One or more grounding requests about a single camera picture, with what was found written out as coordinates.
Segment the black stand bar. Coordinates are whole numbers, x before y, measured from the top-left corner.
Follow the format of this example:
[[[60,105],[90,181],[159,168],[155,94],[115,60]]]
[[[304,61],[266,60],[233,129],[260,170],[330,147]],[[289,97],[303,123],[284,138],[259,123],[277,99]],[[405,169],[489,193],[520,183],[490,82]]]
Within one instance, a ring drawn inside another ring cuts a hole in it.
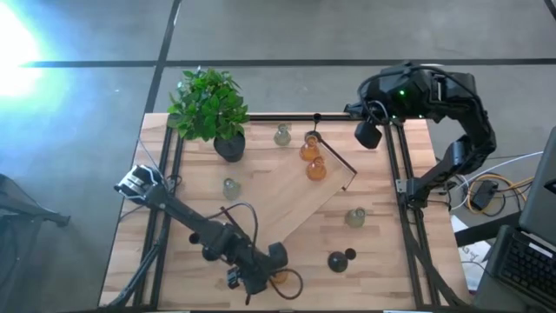
[[[486,223],[475,225],[464,230],[456,231],[454,233],[454,236],[457,246],[464,247],[480,241],[486,241],[488,239],[494,238],[497,236],[500,228],[505,225],[517,227],[519,225],[521,214],[522,212],[518,211],[516,213],[509,214],[507,216],[503,216]]]

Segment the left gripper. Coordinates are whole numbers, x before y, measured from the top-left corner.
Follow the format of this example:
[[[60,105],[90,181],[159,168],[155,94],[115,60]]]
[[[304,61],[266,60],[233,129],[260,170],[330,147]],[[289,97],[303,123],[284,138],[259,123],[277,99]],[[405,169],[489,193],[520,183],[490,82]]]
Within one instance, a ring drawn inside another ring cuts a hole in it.
[[[227,270],[227,287],[234,290],[242,283],[246,292],[245,304],[249,305],[251,297],[267,288],[267,281],[272,270],[270,256],[225,257],[225,263],[231,266]]]

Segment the black floor stand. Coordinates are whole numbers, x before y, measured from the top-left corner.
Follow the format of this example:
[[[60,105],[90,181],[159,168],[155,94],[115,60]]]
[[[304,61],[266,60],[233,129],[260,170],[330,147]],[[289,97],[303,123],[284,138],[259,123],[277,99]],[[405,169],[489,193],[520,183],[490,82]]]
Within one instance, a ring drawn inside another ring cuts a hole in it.
[[[67,226],[70,216],[46,209],[10,177],[0,174],[0,313],[7,313],[43,222]]]

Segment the grey laptop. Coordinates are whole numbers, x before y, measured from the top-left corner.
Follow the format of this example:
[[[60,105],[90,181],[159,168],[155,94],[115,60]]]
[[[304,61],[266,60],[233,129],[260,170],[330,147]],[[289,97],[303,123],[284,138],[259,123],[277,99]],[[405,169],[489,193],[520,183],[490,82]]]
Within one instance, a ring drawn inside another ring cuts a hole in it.
[[[473,304],[509,313],[556,313],[556,126],[518,224],[500,228]]]

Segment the clear glass candle holder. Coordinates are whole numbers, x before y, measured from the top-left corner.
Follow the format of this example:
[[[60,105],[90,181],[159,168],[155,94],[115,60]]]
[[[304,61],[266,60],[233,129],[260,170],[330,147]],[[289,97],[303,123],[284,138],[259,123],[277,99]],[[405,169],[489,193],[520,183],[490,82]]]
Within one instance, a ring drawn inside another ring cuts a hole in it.
[[[291,135],[288,126],[285,123],[280,123],[277,126],[277,131],[274,134],[274,141],[278,146],[288,146],[291,142]]]
[[[234,201],[242,193],[242,186],[232,178],[225,178],[223,181],[222,194],[229,201]]]
[[[344,216],[345,224],[350,228],[360,228],[364,225],[366,220],[367,212],[364,208],[358,207],[353,210],[349,210]]]

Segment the green potted plant black pot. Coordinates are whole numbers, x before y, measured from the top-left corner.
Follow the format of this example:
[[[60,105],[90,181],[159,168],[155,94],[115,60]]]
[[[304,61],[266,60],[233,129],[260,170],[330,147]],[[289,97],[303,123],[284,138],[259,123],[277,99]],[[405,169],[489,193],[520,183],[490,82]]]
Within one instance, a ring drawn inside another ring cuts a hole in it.
[[[242,159],[248,106],[240,85],[229,72],[213,68],[185,70],[169,100],[168,126],[180,138],[212,142],[215,152],[228,163]]]

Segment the wooden shelf riser black legs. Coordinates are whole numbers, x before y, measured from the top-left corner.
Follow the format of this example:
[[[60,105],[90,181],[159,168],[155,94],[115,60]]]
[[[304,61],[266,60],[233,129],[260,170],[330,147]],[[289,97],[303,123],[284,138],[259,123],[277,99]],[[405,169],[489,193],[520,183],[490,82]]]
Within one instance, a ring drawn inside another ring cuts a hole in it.
[[[311,181],[306,176],[310,162],[300,158],[300,148],[312,131],[301,136],[286,147],[274,146],[261,151],[270,160],[254,160],[252,150],[235,164],[226,178],[232,178],[242,186],[238,202],[249,203],[258,218],[256,245],[284,241],[308,220],[334,194],[346,190],[356,176],[356,170],[324,140],[318,132],[320,157],[324,158],[326,177]]]

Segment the black power adapter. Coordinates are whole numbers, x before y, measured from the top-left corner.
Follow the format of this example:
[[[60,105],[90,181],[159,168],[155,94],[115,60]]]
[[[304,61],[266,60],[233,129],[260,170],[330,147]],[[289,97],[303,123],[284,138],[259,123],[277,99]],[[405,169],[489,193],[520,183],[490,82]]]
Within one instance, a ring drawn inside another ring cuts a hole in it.
[[[480,181],[478,189],[472,194],[470,207],[477,211],[483,211],[492,201],[499,185],[495,181]]]

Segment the white paper sheets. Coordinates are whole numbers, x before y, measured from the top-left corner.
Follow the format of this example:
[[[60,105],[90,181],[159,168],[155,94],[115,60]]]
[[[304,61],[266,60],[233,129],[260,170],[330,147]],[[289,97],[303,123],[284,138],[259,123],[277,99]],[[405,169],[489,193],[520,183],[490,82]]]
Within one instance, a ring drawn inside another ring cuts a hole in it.
[[[483,268],[487,265],[485,258],[491,249],[491,245],[486,241],[473,243],[459,247],[460,260],[470,292],[475,292],[480,285],[483,276]]]

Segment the black aluminium table frame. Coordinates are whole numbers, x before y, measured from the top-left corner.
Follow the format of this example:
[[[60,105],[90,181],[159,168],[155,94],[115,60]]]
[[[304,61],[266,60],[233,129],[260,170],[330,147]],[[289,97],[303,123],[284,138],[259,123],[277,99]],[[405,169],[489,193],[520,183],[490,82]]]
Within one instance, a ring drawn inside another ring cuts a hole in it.
[[[309,114],[254,114],[245,127],[246,151],[253,151],[254,160],[270,160],[261,151],[277,145],[274,134],[280,123],[288,126],[289,145],[314,128]],[[252,296],[246,305],[243,288],[227,287],[226,265],[205,261],[200,247],[189,243],[189,230],[172,222],[159,309],[273,313],[412,309],[414,294],[387,146],[380,143],[375,150],[365,149],[354,137],[355,127],[355,120],[328,113],[317,125],[324,140],[356,170],[356,176],[346,190],[334,194],[283,241],[292,269],[285,283]],[[186,143],[180,198],[203,215],[217,212],[226,203],[220,189],[224,175],[234,168],[235,163],[226,164],[210,143]],[[365,223],[350,228],[344,216],[358,207],[367,212]],[[234,209],[233,216],[247,232],[258,229],[251,204]],[[344,272],[333,272],[327,265],[328,255],[347,248],[355,249],[357,257]]]

